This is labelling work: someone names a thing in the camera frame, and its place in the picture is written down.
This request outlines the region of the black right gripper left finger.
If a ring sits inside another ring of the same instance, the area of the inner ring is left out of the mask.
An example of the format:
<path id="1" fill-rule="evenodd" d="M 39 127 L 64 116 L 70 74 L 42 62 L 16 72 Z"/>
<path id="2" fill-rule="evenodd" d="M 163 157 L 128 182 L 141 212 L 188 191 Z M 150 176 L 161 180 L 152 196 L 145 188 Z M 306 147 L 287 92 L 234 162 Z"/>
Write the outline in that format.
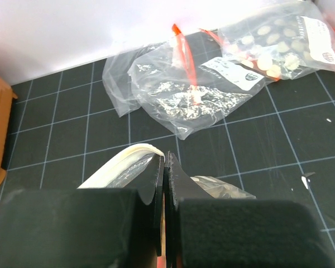
<path id="1" fill-rule="evenodd" d="M 0 267 L 156 267 L 164 158 L 123 188 L 17 190 L 0 209 Z"/>

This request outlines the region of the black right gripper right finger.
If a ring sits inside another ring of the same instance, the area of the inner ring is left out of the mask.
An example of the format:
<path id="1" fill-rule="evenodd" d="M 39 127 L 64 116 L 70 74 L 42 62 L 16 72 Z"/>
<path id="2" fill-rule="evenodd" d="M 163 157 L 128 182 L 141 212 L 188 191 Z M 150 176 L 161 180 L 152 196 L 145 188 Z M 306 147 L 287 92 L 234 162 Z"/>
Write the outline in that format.
<path id="1" fill-rule="evenodd" d="M 174 153 L 165 168 L 167 267 L 330 267 L 307 207 L 289 200 L 213 197 Z"/>

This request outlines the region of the clear polka dot zip bag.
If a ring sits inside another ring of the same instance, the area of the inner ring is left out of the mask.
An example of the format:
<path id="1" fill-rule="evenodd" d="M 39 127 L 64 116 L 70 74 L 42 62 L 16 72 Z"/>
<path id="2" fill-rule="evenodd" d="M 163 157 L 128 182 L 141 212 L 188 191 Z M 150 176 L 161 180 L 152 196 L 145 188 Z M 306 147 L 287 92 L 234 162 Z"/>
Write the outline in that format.
<path id="1" fill-rule="evenodd" d="M 152 162 L 164 153 L 148 143 L 137 143 L 120 151 L 78 188 L 123 188 L 137 178 Z M 232 184 L 211 176 L 188 177 L 188 182 L 217 199 L 255 199 L 256 197 Z"/>

